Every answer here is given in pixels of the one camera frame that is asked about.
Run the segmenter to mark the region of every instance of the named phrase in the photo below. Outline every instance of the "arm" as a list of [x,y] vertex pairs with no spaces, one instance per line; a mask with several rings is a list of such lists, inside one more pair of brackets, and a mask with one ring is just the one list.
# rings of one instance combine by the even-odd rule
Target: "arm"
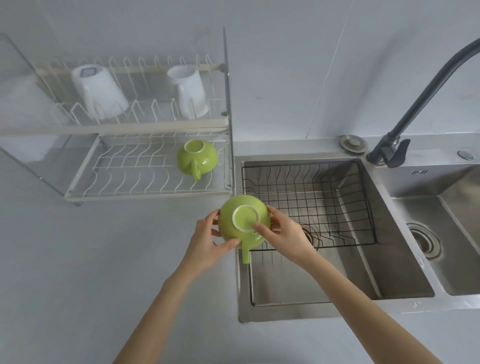
[[254,228],[322,287],[375,364],[441,364],[440,360],[316,252],[301,226],[273,207],[270,231]]
[[160,357],[168,331],[173,324],[183,296],[190,284],[205,270],[239,243],[229,240],[216,246],[212,235],[220,236],[212,225],[219,210],[198,220],[190,245],[175,272],[165,280],[135,331],[127,340],[114,364],[156,363]]

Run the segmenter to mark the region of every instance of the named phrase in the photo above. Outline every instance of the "hand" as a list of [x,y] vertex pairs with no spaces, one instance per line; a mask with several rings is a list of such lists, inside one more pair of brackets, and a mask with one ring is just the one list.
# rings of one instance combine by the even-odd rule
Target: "hand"
[[230,239],[218,246],[214,244],[212,235],[220,236],[220,233],[212,229],[212,225],[218,224],[218,220],[216,220],[215,217],[217,217],[219,213],[220,210],[215,210],[206,218],[197,221],[197,227],[190,240],[187,252],[178,268],[179,270],[187,272],[192,279],[195,279],[202,272],[211,268],[217,260],[240,242],[238,239]]
[[274,207],[267,206],[267,208],[273,214],[270,217],[270,229],[260,223],[253,224],[253,228],[267,239],[280,254],[299,266],[302,266],[304,260],[309,256],[317,254],[300,224]]

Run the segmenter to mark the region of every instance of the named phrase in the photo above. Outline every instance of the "person's left arm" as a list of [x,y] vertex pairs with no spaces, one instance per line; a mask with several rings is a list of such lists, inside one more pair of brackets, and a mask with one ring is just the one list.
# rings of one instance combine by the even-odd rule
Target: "person's left arm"
[[175,314],[190,284],[239,243],[238,239],[219,246],[213,243],[212,235],[220,236],[218,231],[212,229],[218,214],[219,210],[215,210],[206,218],[198,220],[180,265],[165,280],[160,293],[121,349],[114,364],[153,364],[158,361]]

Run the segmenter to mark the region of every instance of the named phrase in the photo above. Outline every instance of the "person's right arm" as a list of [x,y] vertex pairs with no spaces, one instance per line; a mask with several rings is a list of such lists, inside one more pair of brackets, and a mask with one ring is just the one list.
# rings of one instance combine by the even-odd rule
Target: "person's right arm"
[[416,338],[345,278],[310,244],[300,224],[269,206],[271,230],[254,224],[283,256],[305,269],[327,294],[375,364],[441,364]]

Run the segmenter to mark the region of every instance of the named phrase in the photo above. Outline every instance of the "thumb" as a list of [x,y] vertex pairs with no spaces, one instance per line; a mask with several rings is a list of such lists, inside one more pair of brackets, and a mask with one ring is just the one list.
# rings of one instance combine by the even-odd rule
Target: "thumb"
[[240,240],[237,238],[234,238],[234,239],[228,240],[227,242],[224,242],[218,247],[220,248],[222,254],[226,254],[227,252],[235,248],[239,243],[240,243]]
[[266,227],[264,224],[261,224],[259,222],[256,222],[253,224],[253,228],[257,233],[262,235],[265,239],[267,239],[269,242],[271,240],[274,240],[276,237],[276,234],[272,232],[268,227]]

